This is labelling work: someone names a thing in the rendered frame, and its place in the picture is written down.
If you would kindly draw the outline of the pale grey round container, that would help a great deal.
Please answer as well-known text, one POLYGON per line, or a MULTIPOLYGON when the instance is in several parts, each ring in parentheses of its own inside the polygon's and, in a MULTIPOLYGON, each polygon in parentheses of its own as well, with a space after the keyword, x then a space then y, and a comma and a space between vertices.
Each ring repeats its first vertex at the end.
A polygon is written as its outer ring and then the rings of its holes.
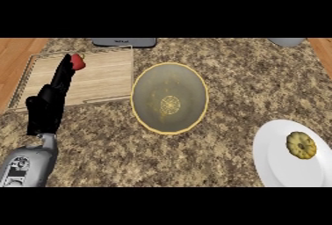
POLYGON ((269 41, 281 47, 296 47, 305 42, 305 38, 271 38, 269 41))

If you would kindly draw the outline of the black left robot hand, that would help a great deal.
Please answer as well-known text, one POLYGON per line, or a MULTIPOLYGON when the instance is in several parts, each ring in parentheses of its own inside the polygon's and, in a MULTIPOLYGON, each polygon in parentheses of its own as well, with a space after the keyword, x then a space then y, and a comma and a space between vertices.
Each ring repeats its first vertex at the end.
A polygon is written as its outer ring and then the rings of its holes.
POLYGON ((76 74, 72 55, 66 54, 57 68, 52 82, 48 83, 36 96, 27 98, 29 124, 27 134, 55 134, 63 120, 66 97, 72 78, 76 74))

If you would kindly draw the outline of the dark grey flat appliance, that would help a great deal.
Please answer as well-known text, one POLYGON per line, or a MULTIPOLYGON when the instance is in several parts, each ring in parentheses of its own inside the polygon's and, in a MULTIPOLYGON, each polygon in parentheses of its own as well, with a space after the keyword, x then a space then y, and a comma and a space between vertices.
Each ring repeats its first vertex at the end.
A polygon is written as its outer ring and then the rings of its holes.
POLYGON ((157 38, 92 38, 92 43, 100 47, 119 47, 132 45, 134 47, 154 47, 157 38))

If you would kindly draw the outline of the yellow-green pear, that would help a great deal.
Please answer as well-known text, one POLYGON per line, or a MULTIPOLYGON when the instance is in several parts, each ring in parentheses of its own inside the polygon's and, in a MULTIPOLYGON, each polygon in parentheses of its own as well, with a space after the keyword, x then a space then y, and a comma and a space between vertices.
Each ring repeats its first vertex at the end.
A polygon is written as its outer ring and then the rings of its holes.
POLYGON ((286 146, 300 159, 311 159, 317 155, 317 142, 305 132, 296 131, 287 136, 286 146))

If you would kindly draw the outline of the red strawberry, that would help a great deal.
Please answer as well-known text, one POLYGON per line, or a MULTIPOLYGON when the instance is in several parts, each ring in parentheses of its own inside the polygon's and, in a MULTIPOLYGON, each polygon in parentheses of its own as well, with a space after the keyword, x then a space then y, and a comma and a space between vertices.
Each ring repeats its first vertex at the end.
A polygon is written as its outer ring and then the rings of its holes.
POLYGON ((80 69, 83 69, 86 67, 86 62, 85 62, 85 60, 83 60, 83 58, 80 57, 79 54, 75 54, 72 56, 72 61, 70 62, 73 63, 73 69, 75 70, 80 70, 80 69))

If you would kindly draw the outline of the pale wooden cutting board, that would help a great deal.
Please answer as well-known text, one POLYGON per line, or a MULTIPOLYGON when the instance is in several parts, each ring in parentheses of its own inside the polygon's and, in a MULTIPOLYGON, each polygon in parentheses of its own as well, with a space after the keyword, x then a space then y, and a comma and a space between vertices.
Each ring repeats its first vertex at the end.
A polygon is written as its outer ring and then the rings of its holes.
MULTIPOLYGON (((8 104, 10 112, 27 111, 27 97, 36 96, 51 83, 60 62, 75 51, 33 54, 17 91, 8 104)), ((132 46, 97 47, 79 51, 86 63, 72 78, 66 106, 129 99, 135 83, 135 50, 132 46)))

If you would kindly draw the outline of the grey bowl with yellow rim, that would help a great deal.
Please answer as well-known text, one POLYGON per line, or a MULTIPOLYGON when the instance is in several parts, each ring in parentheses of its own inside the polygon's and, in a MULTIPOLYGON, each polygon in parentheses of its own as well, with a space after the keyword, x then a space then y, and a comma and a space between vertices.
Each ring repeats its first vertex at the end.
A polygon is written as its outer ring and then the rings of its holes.
POLYGON ((200 73, 185 64, 165 62, 135 80, 131 103, 135 117, 159 134, 182 134, 203 121, 210 91, 200 73))

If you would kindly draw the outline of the white plate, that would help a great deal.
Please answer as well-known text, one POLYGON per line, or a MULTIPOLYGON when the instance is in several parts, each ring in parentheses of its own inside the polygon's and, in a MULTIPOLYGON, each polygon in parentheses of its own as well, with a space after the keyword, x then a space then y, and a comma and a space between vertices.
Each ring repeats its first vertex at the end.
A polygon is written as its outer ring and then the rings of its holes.
POLYGON ((319 134, 293 120, 263 124, 253 140, 253 159, 266 186, 332 187, 332 148, 319 134), (287 148, 287 136, 305 132, 317 143, 317 155, 300 159, 287 148))

